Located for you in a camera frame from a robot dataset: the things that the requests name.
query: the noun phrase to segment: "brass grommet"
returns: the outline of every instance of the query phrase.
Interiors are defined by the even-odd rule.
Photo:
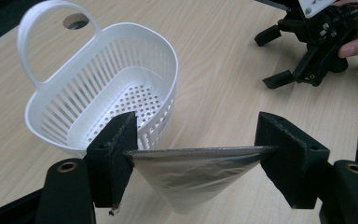
[[[349,163],[347,164],[347,169],[351,172],[358,174],[358,164]]]
[[[77,167],[77,163],[74,161],[68,161],[66,163],[61,164],[58,168],[57,171],[60,173],[67,173],[70,171],[75,170],[75,168]]]

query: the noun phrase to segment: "basket handle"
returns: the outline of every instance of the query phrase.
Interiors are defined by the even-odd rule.
[[[98,26],[96,20],[88,13],[86,9],[75,5],[73,3],[69,3],[62,0],[51,0],[51,1],[44,1],[41,2],[33,7],[31,7],[25,15],[21,19],[19,32],[17,35],[17,48],[20,54],[20,60],[22,67],[25,71],[27,77],[33,82],[36,89],[41,88],[44,84],[48,82],[48,79],[44,82],[37,80],[34,76],[28,58],[28,43],[31,35],[32,28],[34,25],[42,18],[43,15],[49,13],[55,8],[58,7],[68,7],[71,9],[75,9],[83,13],[87,19],[92,23],[94,26],[94,37],[101,32],[101,28]]]

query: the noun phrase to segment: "perforated basket bottom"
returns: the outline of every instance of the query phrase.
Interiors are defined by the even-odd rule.
[[[85,136],[88,143],[92,142],[110,119],[119,114],[135,111],[138,129],[141,129],[151,119],[159,119],[155,115],[164,104],[165,95],[162,94],[164,91],[161,91],[164,82],[158,75],[145,70],[138,71],[142,73],[142,78],[131,78],[132,75],[136,74],[133,71],[134,69],[131,69],[131,75],[122,74],[126,78],[124,80],[124,82],[127,82],[126,85],[123,85],[122,80],[116,80],[117,83],[121,83],[122,90],[115,101],[106,109],[101,119]]]

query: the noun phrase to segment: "table surface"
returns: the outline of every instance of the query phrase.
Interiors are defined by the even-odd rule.
[[[358,57],[315,88],[290,84],[269,90],[264,77],[293,69],[305,53],[293,34],[265,47],[255,36],[284,12],[255,1],[74,0],[101,27],[131,21],[166,37],[179,59],[172,125],[159,148],[246,147],[255,140],[259,111],[292,121],[331,149],[330,162],[353,160],[358,135]],[[41,21],[30,43],[40,78],[55,71],[92,33],[68,31],[64,15]],[[33,135],[24,121],[34,92],[21,67],[18,28],[0,38],[0,206],[43,188],[49,166],[71,156]],[[175,214],[135,170],[120,212],[97,209],[98,223],[319,223],[314,210],[292,210],[258,165],[187,215]]]

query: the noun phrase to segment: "basket slot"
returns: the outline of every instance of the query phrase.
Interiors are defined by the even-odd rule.
[[[118,54],[118,56],[121,57],[121,60],[124,63],[124,67],[131,66],[131,57],[130,54],[128,53],[128,49],[126,48],[126,40],[119,39],[117,41],[117,44],[120,50],[120,54]]]
[[[58,116],[72,124],[76,119],[74,109],[69,106],[71,105],[69,102],[65,102],[65,99],[63,99],[60,94],[57,96],[57,98],[59,101],[54,101],[52,104],[56,107]]]
[[[90,64],[88,63],[85,67],[84,67],[84,71],[86,73],[86,76],[88,78],[88,81],[90,81],[91,83],[91,87],[94,90],[94,94],[93,94],[93,98],[95,98],[95,96],[98,95],[98,93],[101,91],[102,87],[100,86],[101,84],[98,83],[98,79],[96,76],[93,75],[93,73],[90,70]]]
[[[66,144],[66,138],[64,138],[64,136],[62,136],[59,133],[56,133],[53,129],[51,129],[49,126],[44,126],[42,127],[42,132],[45,134],[46,137],[48,137],[51,140],[54,140],[56,142],[59,142],[61,144],[67,145]]]
[[[72,79],[72,83],[68,83],[68,94],[75,102],[76,108],[78,109],[77,111],[79,112],[78,114],[81,114],[81,112],[83,112],[83,110],[86,108],[88,102],[86,101],[84,95],[79,91],[78,87],[79,86],[77,85],[74,78]]]
[[[89,98],[92,101],[94,97],[97,95],[95,89],[92,86],[92,79],[87,76],[87,73],[85,73],[84,69],[79,73],[79,77],[82,78],[82,83],[84,84],[85,91],[89,94]]]
[[[55,118],[58,123],[64,124],[69,128],[72,125],[73,121],[69,120],[68,115],[63,111],[64,106],[62,106],[62,104],[57,105],[57,102],[55,100],[51,101],[51,105],[55,107],[50,107],[48,109],[51,110],[50,114],[52,115],[52,117]]]
[[[81,74],[77,74],[76,77],[74,77],[73,83],[76,85],[76,93],[80,97],[81,102],[83,102],[85,105],[89,105],[92,97],[90,95],[90,92],[87,90],[87,84],[85,83],[83,77]]]
[[[109,46],[111,47],[111,50],[112,50],[112,53],[113,53],[113,58],[115,59],[115,61],[117,63],[117,70],[121,71],[123,68],[125,68],[125,66],[124,66],[124,63],[122,61],[120,51],[118,50],[117,40],[115,40],[114,42],[110,43]]]
[[[98,93],[106,86],[107,81],[106,77],[103,75],[103,70],[101,69],[101,66],[98,65],[98,63],[95,61],[95,59],[92,59],[89,66],[91,67],[91,75],[95,78],[98,84]]]
[[[113,70],[114,73],[112,75],[117,74],[118,71],[119,71],[119,68],[118,68],[117,63],[115,61],[115,56],[113,54],[113,51],[112,51],[112,48],[111,48],[110,44],[106,45],[103,49],[104,49],[104,51],[106,52],[106,55],[107,55],[107,64],[109,64],[113,68],[112,70]]]
[[[112,77],[111,77],[112,72],[109,71],[108,67],[106,66],[106,63],[103,60],[103,52],[102,51],[100,51],[100,53],[95,58],[95,63],[103,77],[103,82],[106,85],[112,79]]]
[[[42,123],[45,126],[49,126],[53,130],[57,130],[57,132],[68,133],[69,127],[62,125],[54,116],[48,113],[44,113],[42,117]]]
[[[60,141],[61,143],[66,144],[66,135],[67,133],[62,129],[58,129],[57,126],[51,126],[53,123],[42,120],[42,131],[49,138]]]
[[[142,55],[141,66],[148,68],[160,76],[166,77],[165,74],[161,74],[162,66],[160,62],[165,55],[162,55],[160,48],[151,43],[144,43],[139,53]]]
[[[127,66],[136,65],[135,55],[133,55],[132,50],[131,50],[133,40],[131,38],[126,38],[126,39],[123,39],[121,42],[122,42],[122,46],[124,47],[123,54],[124,54],[124,56],[127,56],[127,59],[128,59]]]
[[[135,47],[134,47],[135,39],[134,38],[129,38],[127,40],[128,41],[126,42],[127,43],[126,47],[128,49],[128,54],[131,57],[131,59],[130,59],[131,64],[136,65],[138,63],[136,62],[137,57],[136,57],[136,50],[135,50]]]
[[[143,51],[145,50],[145,42],[140,40],[139,38],[133,38],[133,57],[136,59],[136,64],[143,66],[143,61],[145,60],[145,56],[143,55]]]
[[[106,71],[107,71],[107,76],[110,79],[113,78],[113,76],[115,75],[116,71],[113,68],[112,62],[110,61],[109,58],[109,52],[107,52],[106,47],[101,49],[100,51],[100,55],[101,55],[101,64],[103,65],[103,67],[105,67]]]
[[[117,57],[121,60],[121,62],[122,62],[121,69],[123,69],[123,68],[127,67],[129,64],[128,60],[126,58],[126,52],[123,49],[122,43],[120,43],[120,42],[122,42],[122,40],[118,39],[115,42],[117,44]]]

